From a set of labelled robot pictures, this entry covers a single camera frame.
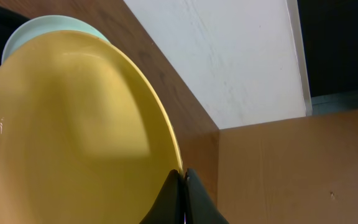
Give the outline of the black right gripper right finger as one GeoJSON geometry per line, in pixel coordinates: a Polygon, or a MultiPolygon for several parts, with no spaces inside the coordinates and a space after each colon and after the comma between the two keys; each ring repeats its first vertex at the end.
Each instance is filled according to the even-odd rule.
{"type": "Polygon", "coordinates": [[[194,169],[187,169],[184,184],[186,224],[229,223],[220,214],[194,169]]]}

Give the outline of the yellow plate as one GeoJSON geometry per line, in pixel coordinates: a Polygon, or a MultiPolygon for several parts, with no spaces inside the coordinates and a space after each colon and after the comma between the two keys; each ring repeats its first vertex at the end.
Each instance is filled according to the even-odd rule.
{"type": "Polygon", "coordinates": [[[168,115],[115,46],[49,32],[0,66],[0,223],[139,223],[172,170],[168,115]]]}

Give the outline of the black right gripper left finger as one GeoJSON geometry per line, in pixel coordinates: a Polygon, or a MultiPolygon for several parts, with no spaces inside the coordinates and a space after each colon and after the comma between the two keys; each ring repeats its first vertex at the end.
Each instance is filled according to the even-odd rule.
{"type": "Polygon", "coordinates": [[[183,179],[177,170],[171,170],[155,199],[152,208],[140,224],[184,224],[183,179]]]}

